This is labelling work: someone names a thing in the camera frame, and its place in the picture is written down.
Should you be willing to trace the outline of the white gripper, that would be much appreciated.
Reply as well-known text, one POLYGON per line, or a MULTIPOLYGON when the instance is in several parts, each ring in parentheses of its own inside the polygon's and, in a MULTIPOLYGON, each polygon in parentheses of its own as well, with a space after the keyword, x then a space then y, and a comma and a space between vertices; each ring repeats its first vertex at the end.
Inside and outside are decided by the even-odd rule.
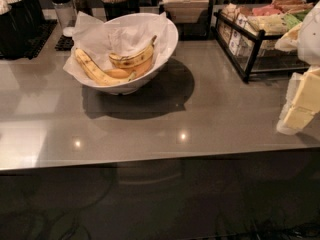
MULTIPOLYGON (((320 2, 306 15, 298 34, 298 58, 310 66, 320 65, 320 2)), ((286 103, 276 129, 286 135, 301 132, 320 112, 320 68, 293 73, 286 103)))

